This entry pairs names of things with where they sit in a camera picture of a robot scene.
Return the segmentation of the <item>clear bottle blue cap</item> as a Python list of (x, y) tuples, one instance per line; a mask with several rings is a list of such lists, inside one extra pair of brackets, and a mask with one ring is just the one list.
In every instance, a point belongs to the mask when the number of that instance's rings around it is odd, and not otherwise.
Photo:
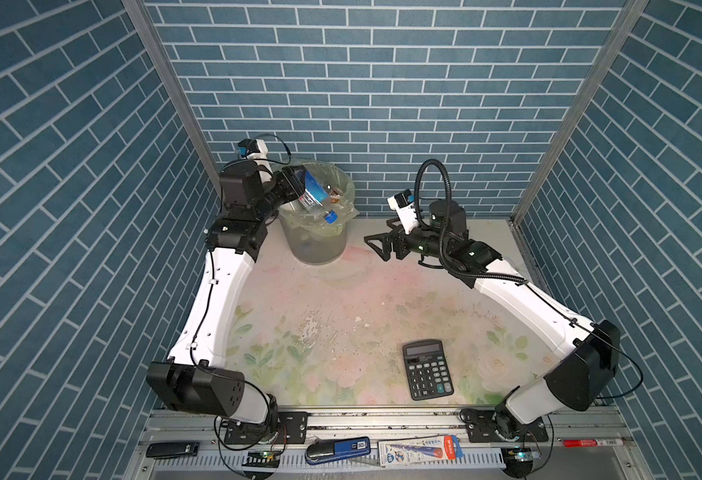
[(327, 224), (334, 224), (338, 216), (332, 209), (332, 199), (324, 185), (308, 169), (303, 172), (303, 181), (305, 190), (299, 197), (301, 205), (313, 217)]

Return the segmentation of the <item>brown Nescafe coffee bottle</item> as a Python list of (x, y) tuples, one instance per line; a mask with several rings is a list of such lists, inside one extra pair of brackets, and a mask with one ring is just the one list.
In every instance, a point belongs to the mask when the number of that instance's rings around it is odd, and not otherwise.
[(344, 191), (336, 186), (329, 185), (327, 193), (333, 203), (340, 202), (344, 197)]

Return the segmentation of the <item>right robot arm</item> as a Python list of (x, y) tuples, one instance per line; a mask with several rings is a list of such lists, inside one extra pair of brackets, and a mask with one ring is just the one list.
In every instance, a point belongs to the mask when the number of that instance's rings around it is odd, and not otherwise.
[(620, 330), (566, 307), (524, 278), (503, 255), (469, 236), (465, 210), (453, 199), (446, 166), (423, 162), (415, 185), (388, 200), (397, 214), (388, 231), (365, 237), (384, 261), (419, 255), (421, 266), (443, 270), (489, 298), (526, 325), (551, 350), (556, 363), (542, 377), (508, 393), (495, 409), (506, 436), (562, 408), (585, 411), (601, 399), (625, 358)]

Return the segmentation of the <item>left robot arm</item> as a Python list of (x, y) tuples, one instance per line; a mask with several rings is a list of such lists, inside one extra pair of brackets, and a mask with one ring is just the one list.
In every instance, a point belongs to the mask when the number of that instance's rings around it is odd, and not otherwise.
[(227, 345), (247, 278), (268, 234), (268, 223), (305, 191), (303, 166), (276, 172), (242, 160), (219, 175), (220, 212), (205, 235), (205, 264), (186, 323), (163, 361), (153, 362), (146, 381), (176, 411), (216, 415), (271, 427), (277, 403), (241, 372), (229, 370)]

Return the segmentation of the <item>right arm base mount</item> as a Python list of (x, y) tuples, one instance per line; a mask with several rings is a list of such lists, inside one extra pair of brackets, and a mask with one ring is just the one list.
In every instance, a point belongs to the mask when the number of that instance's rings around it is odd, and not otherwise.
[(542, 418), (531, 424), (522, 424), (504, 409), (463, 408), (459, 411), (458, 418), (465, 424), (472, 443), (513, 443), (526, 440), (542, 443), (550, 439)]

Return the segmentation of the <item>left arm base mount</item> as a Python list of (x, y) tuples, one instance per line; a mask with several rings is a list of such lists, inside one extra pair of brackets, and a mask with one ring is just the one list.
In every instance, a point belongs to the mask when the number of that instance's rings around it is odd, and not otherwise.
[(278, 419), (270, 415), (264, 423), (248, 423), (227, 420), (225, 435), (222, 437), (227, 446), (243, 447), (260, 443), (304, 444), (308, 429), (307, 411), (280, 411)]

